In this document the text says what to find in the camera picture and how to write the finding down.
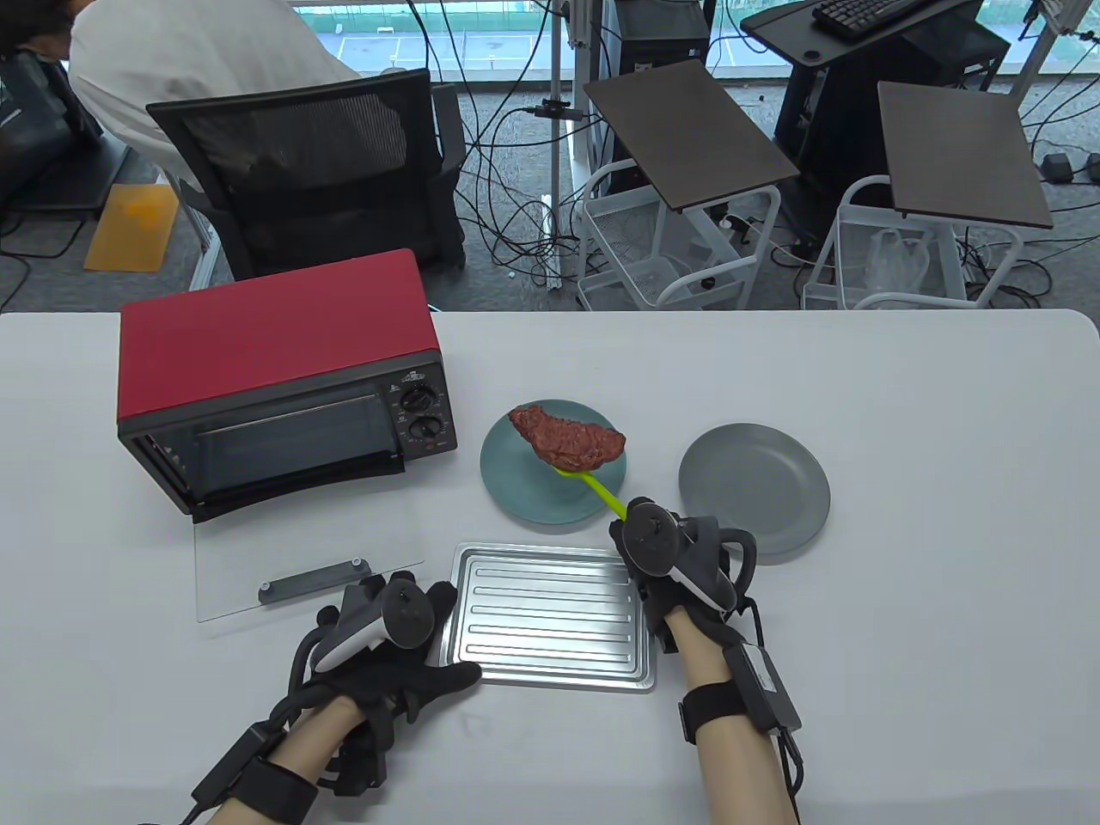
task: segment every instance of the raw meat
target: raw meat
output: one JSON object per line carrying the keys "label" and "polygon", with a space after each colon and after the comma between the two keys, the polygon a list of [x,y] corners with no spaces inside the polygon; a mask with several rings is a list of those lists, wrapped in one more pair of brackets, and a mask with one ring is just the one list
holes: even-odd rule
{"label": "raw meat", "polygon": [[512,426],[551,466],[583,473],[615,461],[626,449],[626,436],[596,424],[580,424],[549,415],[538,405],[508,414]]}

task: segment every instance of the red toaster oven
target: red toaster oven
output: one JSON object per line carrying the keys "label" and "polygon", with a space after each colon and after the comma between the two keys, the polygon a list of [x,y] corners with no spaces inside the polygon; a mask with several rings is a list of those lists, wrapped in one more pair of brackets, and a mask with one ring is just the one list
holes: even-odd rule
{"label": "red toaster oven", "polygon": [[196,522],[458,447],[408,250],[122,310],[119,438]]}

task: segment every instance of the baking tray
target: baking tray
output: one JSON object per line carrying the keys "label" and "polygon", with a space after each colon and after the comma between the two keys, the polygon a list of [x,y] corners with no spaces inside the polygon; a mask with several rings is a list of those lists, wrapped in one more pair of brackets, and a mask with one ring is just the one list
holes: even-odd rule
{"label": "baking tray", "polygon": [[473,661],[490,682],[647,691],[652,639],[618,553],[460,544],[459,592],[440,662]]}

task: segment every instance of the oven knob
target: oven knob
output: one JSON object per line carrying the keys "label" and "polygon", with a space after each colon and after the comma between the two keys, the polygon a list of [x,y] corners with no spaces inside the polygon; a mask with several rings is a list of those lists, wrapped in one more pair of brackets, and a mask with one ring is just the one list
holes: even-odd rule
{"label": "oven knob", "polygon": [[436,392],[431,387],[414,387],[402,396],[402,409],[409,413],[427,413],[436,403]]}
{"label": "oven knob", "polygon": [[413,438],[433,439],[443,430],[443,422],[432,416],[425,416],[416,419],[409,425],[409,435]]}

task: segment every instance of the white shirt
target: white shirt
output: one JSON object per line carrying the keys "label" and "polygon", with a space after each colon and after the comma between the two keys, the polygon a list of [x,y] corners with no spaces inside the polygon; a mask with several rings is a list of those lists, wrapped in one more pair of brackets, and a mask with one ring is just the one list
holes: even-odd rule
{"label": "white shirt", "polygon": [[96,0],[73,25],[69,77],[123,143],[194,182],[145,107],[353,80],[286,0]]}

